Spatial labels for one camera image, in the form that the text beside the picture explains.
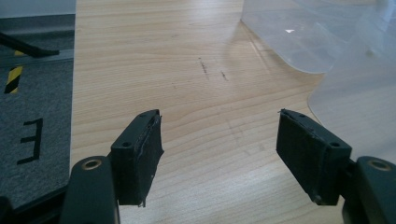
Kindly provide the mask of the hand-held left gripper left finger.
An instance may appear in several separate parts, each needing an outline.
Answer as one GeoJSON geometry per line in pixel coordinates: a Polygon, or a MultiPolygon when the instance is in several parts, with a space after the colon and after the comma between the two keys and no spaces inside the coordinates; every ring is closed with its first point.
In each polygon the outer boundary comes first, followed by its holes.
{"type": "Polygon", "coordinates": [[[163,154],[159,109],[137,115],[111,146],[110,160],[119,205],[146,204],[163,154]]]}

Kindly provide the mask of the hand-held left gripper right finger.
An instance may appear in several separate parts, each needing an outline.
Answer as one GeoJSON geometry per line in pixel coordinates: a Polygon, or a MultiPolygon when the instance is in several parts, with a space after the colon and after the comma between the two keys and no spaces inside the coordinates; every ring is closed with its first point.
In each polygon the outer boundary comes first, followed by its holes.
{"type": "Polygon", "coordinates": [[[337,205],[352,147],[307,115],[281,109],[276,152],[317,205],[337,205]]]}

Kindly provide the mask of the clear plastic sheet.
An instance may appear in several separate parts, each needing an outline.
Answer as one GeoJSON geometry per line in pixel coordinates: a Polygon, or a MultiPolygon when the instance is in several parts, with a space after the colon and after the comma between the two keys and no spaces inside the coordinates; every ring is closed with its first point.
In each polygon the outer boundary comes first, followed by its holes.
{"type": "Polygon", "coordinates": [[[355,34],[309,97],[328,130],[352,146],[352,158],[396,164],[396,0],[375,0],[355,34]]]}

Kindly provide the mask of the clear plastic container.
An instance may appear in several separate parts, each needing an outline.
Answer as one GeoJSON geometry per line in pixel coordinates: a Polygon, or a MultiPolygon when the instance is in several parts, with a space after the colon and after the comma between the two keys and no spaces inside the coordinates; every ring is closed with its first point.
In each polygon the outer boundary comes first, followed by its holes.
{"type": "Polygon", "coordinates": [[[241,21],[289,66],[328,72],[373,0],[244,0],[241,21]]]}

